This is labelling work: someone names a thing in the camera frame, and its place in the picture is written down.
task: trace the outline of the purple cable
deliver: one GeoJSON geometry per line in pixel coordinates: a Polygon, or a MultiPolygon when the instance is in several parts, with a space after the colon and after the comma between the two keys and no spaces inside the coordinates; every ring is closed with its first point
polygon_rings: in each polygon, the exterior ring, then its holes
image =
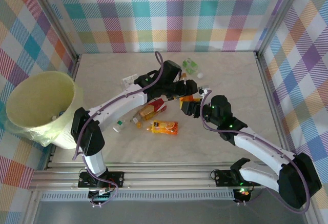
{"type": "MultiPolygon", "coordinates": [[[[83,162],[85,163],[85,165],[87,165],[87,162],[86,162],[84,156],[82,156],[82,160],[83,160],[83,162]]],[[[99,177],[96,176],[96,175],[95,175],[95,174],[94,174],[94,173],[93,173],[88,167],[86,167],[86,169],[87,169],[88,173],[89,173],[90,175],[92,175],[92,177],[94,177],[95,179],[97,179],[97,180],[101,180],[101,181],[103,181],[103,182],[107,182],[107,183],[109,183],[109,184],[115,186],[115,192],[114,192],[113,195],[112,195],[110,198],[108,198],[105,202],[102,202],[102,203],[100,203],[99,205],[96,205],[96,204],[93,202],[93,198],[91,199],[91,204],[92,204],[93,206],[99,206],[99,207],[102,207],[102,206],[104,206],[105,204],[107,204],[109,201],[111,201],[111,200],[117,195],[117,193],[118,193],[118,185],[117,185],[115,182],[112,182],[112,181],[110,181],[110,180],[106,180],[106,179],[101,179],[101,178],[99,178],[99,177]]]]}
{"type": "Polygon", "coordinates": [[[80,144],[81,144],[82,135],[83,135],[85,129],[87,128],[87,125],[89,124],[89,122],[91,122],[91,120],[93,118],[95,118],[98,115],[99,112],[103,111],[109,105],[111,105],[111,104],[119,101],[120,99],[125,98],[125,97],[128,97],[128,96],[131,96],[131,95],[134,95],[134,94],[139,93],[139,92],[142,92],[142,91],[144,91],[144,90],[152,87],[153,85],[155,85],[158,82],[158,80],[161,78],[162,73],[163,73],[164,61],[163,61],[162,55],[158,51],[155,51],[155,56],[156,56],[156,59],[157,59],[158,63],[160,64],[160,71],[159,71],[159,75],[156,78],[156,80],[154,82],[150,83],[148,86],[143,87],[143,88],[141,88],[141,89],[139,89],[137,91],[130,92],[130,93],[126,94],[126,95],[121,95],[121,96],[117,97],[116,99],[113,99],[112,101],[108,102],[103,107],[101,107],[99,110],[97,110],[97,112],[95,112],[93,115],[91,115],[90,118],[86,121],[86,123],[84,123],[84,125],[83,125],[83,127],[82,127],[82,129],[81,129],[81,131],[80,131],[80,133],[78,135],[78,139],[77,139],[77,142],[76,142],[75,153],[74,153],[74,156],[72,158],[73,161],[75,161],[76,158],[77,158],[77,156],[78,156],[78,150],[79,150],[79,147],[80,147],[80,144]]]}
{"type": "MultiPolygon", "coordinates": [[[[238,133],[238,134],[242,134],[245,136],[250,137],[251,139],[253,139],[253,135],[249,134],[249,133],[245,133],[245,132],[241,132],[241,131],[237,131],[237,130],[219,130],[219,129],[214,129],[211,128],[209,125],[206,124],[205,119],[203,118],[203,107],[205,104],[205,100],[206,98],[210,95],[212,91],[209,90],[208,93],[205,95],[205,97],[203,98],[201,105],[200,105],[200,117],[201,117],[201,121],[203,122],[204,126],[206,128],[208,128],[209,130],[213,131],[213,132],[218,132],[218,133],[238,133]]],[[[291,212],[296,213],[296,214],[304,214],[306,211],[308,211],[309,207],[310,207],[310,192],[309,192],[309,188],[308,185],[306,183],[306,180],[304,178],[304,175],[302,174],[302,172],[300,171],[300,169],[297,167],[297,165],[287,156],[285,156],[281,151],[279,151],[278,149],[276,149],[275,147],[273,147],[272,145],[268,144],[266,141],[264,141],[261,138],[255,137],[255,139],[259,142],[261,142],[262,144],[264,144],[265,146],[269,147],[270,149],[272,149],[273,151],[275,151],[276,153],[278,153],[279,155],[282,155],[286,160],[288,160],[293,167],[296,169],[299,177],[301,178],[301,181],[304,185],[304,189],[305,189],[305,196],[306,196],[306,204],[305,204],[305,208],[301,211],[297,211],[294,208],[288,206],[285,202],[283,202],[282,200],[280,200],[279,198],[277,198],[275,195],[275,197],[284,204],[284,206],[289,209],[291,212]]]]}

